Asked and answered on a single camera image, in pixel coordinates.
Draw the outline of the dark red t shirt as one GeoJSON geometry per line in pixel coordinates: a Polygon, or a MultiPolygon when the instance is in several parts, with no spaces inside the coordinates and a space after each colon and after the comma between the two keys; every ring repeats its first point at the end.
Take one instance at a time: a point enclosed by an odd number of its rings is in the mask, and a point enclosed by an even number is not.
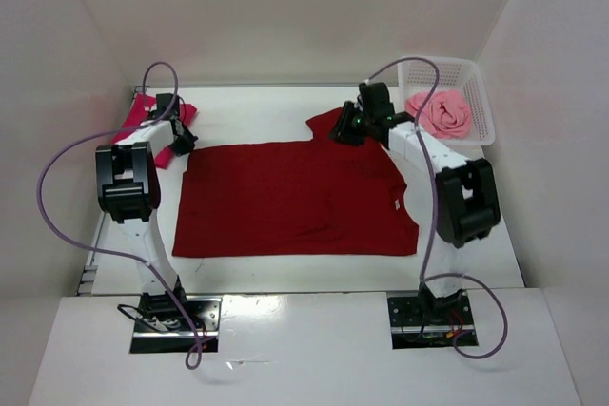
{"type": "Polygon", "coordinates": [[[308,141],[192,152],[173,256],[414,255],[419,227],[404,207],[403,175],[372,140],[330,140],[338,115],[307,120],[308,141]]]}

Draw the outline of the light pink t shirt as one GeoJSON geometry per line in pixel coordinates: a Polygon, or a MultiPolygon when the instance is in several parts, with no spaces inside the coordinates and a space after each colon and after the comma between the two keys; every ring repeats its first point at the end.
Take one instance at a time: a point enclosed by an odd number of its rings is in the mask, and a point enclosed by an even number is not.
{"type": "Polygon", "coordinates": [[[419,125],[439,139],[464,139],[472,128],[472,111],[458,90],[435,92],[422,111],[419,125]]]}

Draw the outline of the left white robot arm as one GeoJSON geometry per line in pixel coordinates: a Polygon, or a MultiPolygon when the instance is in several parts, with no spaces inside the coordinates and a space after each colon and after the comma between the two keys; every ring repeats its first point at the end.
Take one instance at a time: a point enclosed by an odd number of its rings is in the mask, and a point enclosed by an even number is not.
{"type": "Polygon", "coordinates": [[[126,256],[135,259],[141,282],[142,297],[129,316],[156,333],[184,330],[190,316],[157,215],[161,186],[156,160],[163,152],[189,153],[197,140],[183,122],[185,114],[178,95],[140,94],[112,143],[95,151],[98,203],[128,240],[126,256]]]}

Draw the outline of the magenta t shirt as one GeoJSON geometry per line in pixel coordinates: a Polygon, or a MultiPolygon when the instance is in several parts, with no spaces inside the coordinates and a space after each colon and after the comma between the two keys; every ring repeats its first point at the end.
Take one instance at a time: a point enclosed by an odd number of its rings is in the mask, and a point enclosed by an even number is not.
{"type": "MultiPolygon", "coordinates": [[[[154,163],[157,168],[167,169],[174,157],[169,146],[173,143],[170,121],[146,121],[147,111],[156,104],[155,96],[137,94],[125,119],[122,131],[117,133],[112,142],[117,145],[133,145],[148,142],[151,146],[154,163]]],[[[186,125],[189,129],[198,114],[191,104],[186,104],[186,125]]]]}

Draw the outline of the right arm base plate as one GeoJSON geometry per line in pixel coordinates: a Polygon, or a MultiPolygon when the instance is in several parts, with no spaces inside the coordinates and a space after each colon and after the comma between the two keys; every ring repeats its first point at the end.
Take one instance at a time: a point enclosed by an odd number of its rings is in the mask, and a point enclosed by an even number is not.
{"type": "Polygon", "coordinates": [[[388,293],[386,297],[392,348],[450,348],[478,346],[470,302],[462,294],[455,304],[440,313],[425,312],[414,291],[388,293]]]}

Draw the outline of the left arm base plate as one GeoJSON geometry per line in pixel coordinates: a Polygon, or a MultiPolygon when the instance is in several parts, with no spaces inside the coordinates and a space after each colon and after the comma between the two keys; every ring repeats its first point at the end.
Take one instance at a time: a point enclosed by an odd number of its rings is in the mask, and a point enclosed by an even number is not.
{"type": "MultiPolygon", "coordinates": [[[[218,351],[222,301],[220,296],[186,296],[183,303],[203,340],[204,353],[218,351]]],[[[195,344],[194,333],[170,299],[162,299],[154,309],[142,296],[137,305],[119,304],[117,309],[133,321],[131,354],[186,354],[195,344]]]]}

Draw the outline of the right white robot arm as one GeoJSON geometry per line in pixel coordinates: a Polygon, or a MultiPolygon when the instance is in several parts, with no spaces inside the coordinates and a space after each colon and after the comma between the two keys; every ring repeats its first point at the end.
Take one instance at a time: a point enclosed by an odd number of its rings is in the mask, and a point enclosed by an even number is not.
{"type": "Polygon", "coordinates": [[[430,180],[431,224],[420,270],[418,313],[426,324],[448,318],[463,294],[463,249],[499,224],[501,212],[491,164],[470,160],[427,133],[419,116],[397,113],[384,83],[361,83],[344,103],[329,139],[362,145],[372,139],[430,180]]]}

